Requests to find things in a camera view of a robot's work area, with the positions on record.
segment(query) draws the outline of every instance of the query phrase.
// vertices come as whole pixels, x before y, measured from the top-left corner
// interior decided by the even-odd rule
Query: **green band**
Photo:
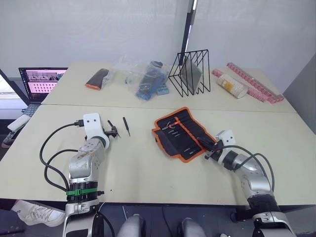
[[[94,193],[97,192],[98,189],[97,188],[93,188],[93,189],[76,189],[76,190],[72,190],[72,191],[67,191],[66,195],[75,195],[75,196],[79,196],[82,194],[89,194],[89,193]]]

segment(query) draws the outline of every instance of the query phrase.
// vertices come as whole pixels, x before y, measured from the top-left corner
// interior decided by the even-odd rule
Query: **black wire rack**
[[[198,70],[201,71],[201,77],[198,84],[194,85],[193,71],[197,67]],[[211,82],[208,49],[178,53],[168,78],[181,97],[184,95],[189,96],[189,93],[192,95],[204,93],[204,89],[210,92]]]

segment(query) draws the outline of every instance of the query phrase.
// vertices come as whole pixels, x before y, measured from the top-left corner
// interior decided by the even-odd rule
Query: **orange-trimmed tool pouch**
[[[197,137],[202,137],[210,143],[216,142],[205,128],[192,117],[187,107],[157,119],[152,132],[157,143],[168,156],[179,158],[185,163],[206,151],[199,144]]]

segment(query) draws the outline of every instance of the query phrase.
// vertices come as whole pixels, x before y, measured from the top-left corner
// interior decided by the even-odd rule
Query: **white wall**
[[[315,0],[199,0],[188,49],[210,65],[261,68],[280,91],[316,52]]]
[[[0,0],[0,68],[128,58],[173,63],[189,0]]]

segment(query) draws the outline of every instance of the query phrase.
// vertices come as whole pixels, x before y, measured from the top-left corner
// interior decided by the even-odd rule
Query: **laptop keyboard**
[[[35,113],[39,106],[40,104],[30,104],[23,112],[23,114],[32,117],[32,115]]]

